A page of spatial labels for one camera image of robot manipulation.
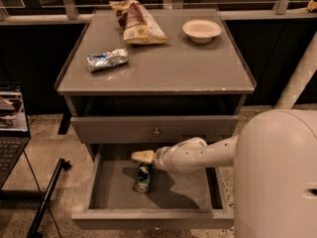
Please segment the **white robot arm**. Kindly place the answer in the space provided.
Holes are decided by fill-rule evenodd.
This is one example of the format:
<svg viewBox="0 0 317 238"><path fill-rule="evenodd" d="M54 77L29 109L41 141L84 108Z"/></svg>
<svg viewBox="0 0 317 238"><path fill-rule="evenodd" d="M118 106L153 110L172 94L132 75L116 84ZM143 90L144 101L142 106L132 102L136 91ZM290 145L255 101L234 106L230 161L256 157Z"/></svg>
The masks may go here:
<svg viewBox="0 0 317 238"><path fill-rule="evenodd" d="M132 154L162 171L233 170L235 238L317 238L317 112L272 109L237 136Z"/></svg>

